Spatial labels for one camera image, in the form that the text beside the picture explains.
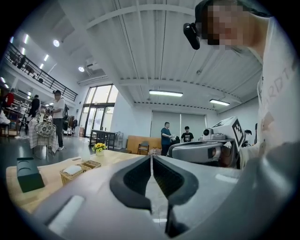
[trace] glass wall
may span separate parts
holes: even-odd
[[[79,122],[85,137],[90,136],[92,129],[110,131],[117,95],[118,90],[112,84],[90,88]]]

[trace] black railing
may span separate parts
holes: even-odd
[[[5,53],[5,58],[39,83],[53,91],[59,90],[63,97],[75,101],[76,96],[78,95],[77,93],[73,92],[71,89],[67,88],[65,85],[56,81],[53,77],[41,70],[37,65],[30,61],[26,55],[22,55],[21,52],[11,43],[9,43],[8,49]]]

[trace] chair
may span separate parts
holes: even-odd
[[[148,155],[148,152],[149,152],[149,143],[148,141],[143,141],[142,143],[139,144],[139,148],[137,149],[137,154],[141,154],[141,150],[142,151],[147,151],[147,154]]]

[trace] tablecloth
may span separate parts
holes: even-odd
[[[28,123],[28,136],[30,148],[34,148],[36,146],[50,146],[53,153],[55,153],[58,149],[58,139],[56,137],[56,132],[53,133],[51,137],[43,137],[37,134],[35,131],[35,126],[38,124],[37,119],[31,119]]]

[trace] flower pot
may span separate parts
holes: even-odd
[[[96,151],[96,156],[103,156],[104,155],[104,150],[97,152]]]

